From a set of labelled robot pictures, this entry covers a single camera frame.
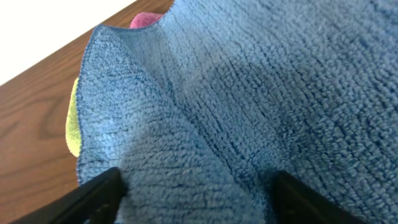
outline red cloth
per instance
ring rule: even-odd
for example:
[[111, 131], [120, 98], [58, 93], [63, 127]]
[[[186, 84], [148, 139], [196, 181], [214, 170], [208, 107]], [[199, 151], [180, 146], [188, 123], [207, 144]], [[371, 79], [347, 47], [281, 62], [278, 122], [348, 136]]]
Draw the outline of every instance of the red cloth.
[[131, 21], [130, 28], [142, 28], [158, 21], [163, 14], [153, 12], [140, 12]]

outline towel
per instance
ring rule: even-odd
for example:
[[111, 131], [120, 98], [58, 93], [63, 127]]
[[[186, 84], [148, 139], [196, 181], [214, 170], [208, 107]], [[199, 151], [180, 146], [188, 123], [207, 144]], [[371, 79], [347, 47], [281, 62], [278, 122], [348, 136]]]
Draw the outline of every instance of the towel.
[[78, 181], [118, 167], [121, 223], [275, 223], [278, 170], [398, 223], [398, 3], [176, 0], [98, 26], [76, 91]]
[[[142, 28], [149, 26], [154, 22], [158, 21], [163, 14], [157, 14], [152, 12], [140, 12], [138, 13], [130, 24], [130, 29]], [[67, 146], [69, 151], [76, 157], [80, 153], [81, 137], [80, 129], [78, 124], [78, 115], [76, 109], [76, 87], [78, 78], [75, 80], [70, 96], [70, 102], [67, 114], [67, 124], [65, 131], [65, 139], [67, 140]]]

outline white wall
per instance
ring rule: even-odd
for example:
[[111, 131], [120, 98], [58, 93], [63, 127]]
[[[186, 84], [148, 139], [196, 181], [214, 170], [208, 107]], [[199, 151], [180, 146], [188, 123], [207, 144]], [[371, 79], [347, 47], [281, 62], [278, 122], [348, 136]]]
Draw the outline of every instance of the white wall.
[[0, 85], [134, 1], [0, 1]]

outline black object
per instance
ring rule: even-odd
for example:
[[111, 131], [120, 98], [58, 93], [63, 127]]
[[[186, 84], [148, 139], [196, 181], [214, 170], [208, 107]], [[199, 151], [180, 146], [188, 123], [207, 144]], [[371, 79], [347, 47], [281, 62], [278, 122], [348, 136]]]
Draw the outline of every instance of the black object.
[[[113, 167], [12, 224], [112, 224], [125, 191]], [[365, 224], [284, 171], [276, 175], [271, 194], [280, 224]]]
[[284, 171], [275, 177], [272, 197], [280, 224], [365, 224]]
[[12, 224], [112, 224], [126, 189], [118, 168], [110, 168], [78, 189]]

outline yellow towel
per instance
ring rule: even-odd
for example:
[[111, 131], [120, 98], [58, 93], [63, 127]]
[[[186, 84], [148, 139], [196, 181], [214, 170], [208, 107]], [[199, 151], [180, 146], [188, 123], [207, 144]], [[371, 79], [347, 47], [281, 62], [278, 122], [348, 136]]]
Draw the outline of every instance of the yellow towel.
[[79, 156], [81, 144], [80, 128], [76, 109], [76, 88], [78, 80], [79, 78], [77, 78], [73, 84], [67, 115], [67, 127], [65, 131], [69, 151], [76, 157]]

